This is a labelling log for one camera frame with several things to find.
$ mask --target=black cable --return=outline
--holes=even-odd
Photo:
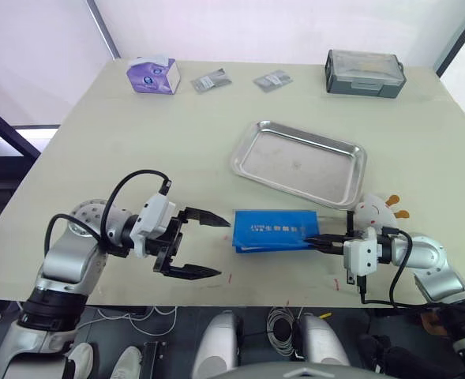
[[[102,216],[102,219],[100,220],[100,237],[106,246],[111,244],[109,242],[109,238],[106,235],[106,221],[107,221],[107,217],[109,216],[109,211],[111,210],[111,207],[113,206],[114,199],[117,197],[122,187],[130,179],[132,179],[135,176],[141,175],[141,174],[153,174],[153,175],[160,176],[163,179],[163,183],[159,189],[159,193],[161,193],[162,195],[166,195],[167,192],[169,191],[169,188],[171,187],[171,180],[169,180],[167,175],[165,175],[163,172],[156,171],[156,170],[138,170],[125,176],[124,179],[122,179],[120,183],[117,184],[116,187],[113,189],[113,192],[109,196],[109,199],[107,199],[107,203],[104,206],[103,216]]]
[[[407,249],[406,249],[406,254],[404,254],[403,261],[401,262],[399,269],[397,270],[396,275],[393,277],[392,283],[390,284],[390,290],[388,291],[388,297],[390,298],[390,303],[392,304],[395,310],[399,310],[399,308],[397,307],[396,301],[393,298],[393,292],[396,289],[397,282],[399,282],[399,278],[402,275],[404,268],[406,267],[407,261],[409,260],[409,257],[411,255],[411,251],[413,250],[413,240],[411,239],[411,236],[405,231],[401,231],[401,230],[399,230],[399,234],[406,237]]]
[[[46,234],[44,235],[44,256],[48,254],[48,250],[50,249],[51,232],[53,231],[53,226],[59,219],[64,219],[70,221],[71,223],[75,223],[78,227],[85,229],[93,238],[96,239],[99,244],[101,243],[100,236],[89,225],[78,220],[76,217],[66,215],[65,213],[59,213],[51,217],[50,222],[48,223]]]
[[[399,278],[403,273],[404,269],[406,268],[407,261],[411,255],[411,251],[413,250],[413,240],[411,236],[406,233],[405,231],[401,231],[399,229],[394,228],[384,228],[384,232],[388,234],[400,234],[406,237],[407,239],[407,249],[406,254],[395,274],[392,283],[390,284],[390,289],[388,291],[388,296],[390,301],[385,300],[366,300],[366,287],[367,287],[367,278],[366,276],[359,276],[358,277],[358,286],[360,288],[360,301],[362,304],[378,304],[382,306],[392,306],[398,312],[400,311],[399,307],[408,308],[412,310],[423,311],[423,310],[431,310],[433,308],[453,308],[456,310],[460,310],[465,312],[465,306],[461,306],[459,304],[447,304],[444,302],[429,302],[426,304],[406,304],[403,302],[396,302],[394,299],[394,291],[396,289],[396,284],[399,282]]]

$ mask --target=white cable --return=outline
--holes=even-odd
[[[151,336],[151,337],[161,337],[161,336],[165,336],[166,334],[169,334],[170,332],[172,332],[172,329],[174,329],[174,326],[176,325],[176,319],[178,318],[178,307],[176,306],[176,307],[174,308],[174,310],[173,310],[171,313],[174,313],[174,320],[172,321],[172,325],[171,325],[171,327],[169,328],[169,330],[167,330],[166,332],[163,332],[163,333],[150,333],[150,332],[146,332],[145,330],[138,328],[138,327],[133,323],[133,319],[132,319],[132,318],[129,317],[129,321],[130,321],[130,324],[134,327],[134,329],[136,329],[139,333],[143,333],[143,334],[145,334],[146,336]]]
[[[267,337],[272,347],[275,348],[278,354],[284,357],[290,357],[294,352],[294,348],[292,347],[292,333],[290,333],[286,340],[278,340],[273,332],[274,324],[278,320],[285,320],[290,325],[290,329],[292,329],[295,321],[294,315],[288,308],[274,306],[269,311],[266,322]]]
[[[101,322],[101,321],[116,321],[116,320],[144,321],[144,320],[147,320],[153,314],[154,309],[155,308],[152,308],[148,312],[148,314],[146,316],[143,316],[141,318],[134,318],[134,317],[130,316],[130,313],[125,313],[122,316],[106,316],[101,310],[97,310],[97,312],[99,313],[99,315],[101,317],[100,319],[88,321],[88,322],[85,322],[85,323],[83,323],[81,325],[78,325],[77,329],[81,329],[86,325],[95,324],[96,322]]]
[[[156,306],[154,306],[153,308],[155,309],[155,311],[156,311],[158,314],[161,314],[162,316],[167,316],[167,315],[169,315],[169,314],[171,314],[171,313],[176,312],[176,308],[177,308],[177,307],[175,306],[175,307],[174,307],[172,310],[170,310],[169,312],[163,312],[162,310],[159,310]]]

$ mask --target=blue book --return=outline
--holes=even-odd
[[[236,211],[237,253],[313,249],[304,240],[319,235],[315,211]]]

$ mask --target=purple tissue box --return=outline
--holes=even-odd
[[[140,63],[134,64],[127,70],[127,77],[134,91],[174,95],[180,80],[176,60],[168,59],[166,66],[154,62],[142,62],[143,60],[149,58],[136,59],[133,63]]]

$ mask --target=plush toy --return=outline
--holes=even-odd
[[[354,228],[366,229],[373,227],[376,232],[381,233],[382,227],[397,227],[397,219],[409,218],[408,211],[393,212],[390,207],[397,204],[400,198],[397,195],[391,195],[386,201],[381,200],[378,196],[366,193],[362,201],[357,204],[354,210]]]

